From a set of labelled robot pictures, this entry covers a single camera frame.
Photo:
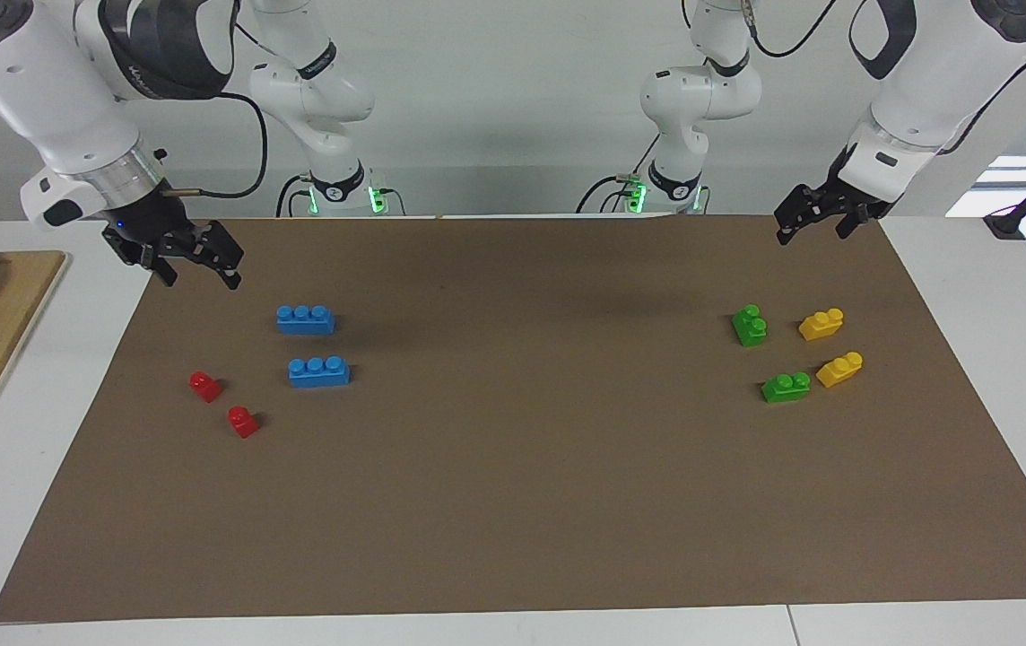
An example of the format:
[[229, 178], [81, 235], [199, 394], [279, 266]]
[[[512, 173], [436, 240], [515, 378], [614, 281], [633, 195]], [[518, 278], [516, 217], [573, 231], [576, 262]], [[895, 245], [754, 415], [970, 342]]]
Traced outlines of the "green two-stud toy block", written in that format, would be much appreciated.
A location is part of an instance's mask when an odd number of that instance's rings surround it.
[[731, 318], [737, 340], [742, 347], [756, 347], [766, 342], [768, 334], [767, 320], [761, 315], [758, 305], [748, 302], [736, 311]]
[[804, 399], [811, 393], [812, 377], [807, 372], [780, 373], [761, 386], [767, 402], [789, 402]]

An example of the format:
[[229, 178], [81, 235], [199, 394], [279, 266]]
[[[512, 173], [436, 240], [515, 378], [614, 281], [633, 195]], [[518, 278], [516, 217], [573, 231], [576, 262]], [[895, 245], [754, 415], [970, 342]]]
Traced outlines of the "blue three-stud toy block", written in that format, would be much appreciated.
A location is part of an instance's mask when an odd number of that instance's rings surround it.
[[283, 305], [275, 312], [275, 325], [287, 336], [329, 336], [336, 331], [336, 315], [324, 305]]
[[295, 357], [287, 365], [287, 376], [292, 388], [330, 388], [350, 383], [352, 368], [338, 355], [308, 360]]

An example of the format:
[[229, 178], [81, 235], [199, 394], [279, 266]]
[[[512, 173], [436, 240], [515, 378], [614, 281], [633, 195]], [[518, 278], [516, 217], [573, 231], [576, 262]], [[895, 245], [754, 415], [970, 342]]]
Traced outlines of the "yellow two-stud toy block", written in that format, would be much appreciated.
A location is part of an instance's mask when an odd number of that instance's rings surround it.
[[797, 327], [799, 334], [803, 336], [805, 342], [826, 338], [826, 336], [836, 335], [844, 327], [845, 312], [839, 308], [820, 310], [813, 312]]
[[855, 351], [846, 352], [844, 355], [823, 364], [818, 369], [816, 378], [825, 388], [832, 388], [832, 386], [844, 383], [861, 371], [862, 367], [863, 355]]

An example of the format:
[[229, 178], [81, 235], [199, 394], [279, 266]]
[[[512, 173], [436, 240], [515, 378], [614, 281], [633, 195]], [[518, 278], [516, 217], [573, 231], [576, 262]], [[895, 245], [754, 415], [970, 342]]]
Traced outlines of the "brown paper table mat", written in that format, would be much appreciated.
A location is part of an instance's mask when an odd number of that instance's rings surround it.
[[[229, 228], [238, 290], [186, 263], [145, 289], [1, 623], [1026, 598], [1026, 477], [878, 225]], [[281, 334], [283, 305], [336, 331]], [[291, 387], [330, 355], [350, 383]]]

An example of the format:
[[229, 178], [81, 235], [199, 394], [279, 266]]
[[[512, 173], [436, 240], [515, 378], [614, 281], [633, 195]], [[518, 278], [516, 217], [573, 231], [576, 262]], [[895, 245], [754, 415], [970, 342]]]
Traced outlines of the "white wall socket box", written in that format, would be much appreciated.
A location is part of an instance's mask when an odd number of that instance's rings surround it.
[[92, 184], [48, 169], [22, 184], [19, 201], [28, 220], [47, 229], [114, 209], [108, 196]]

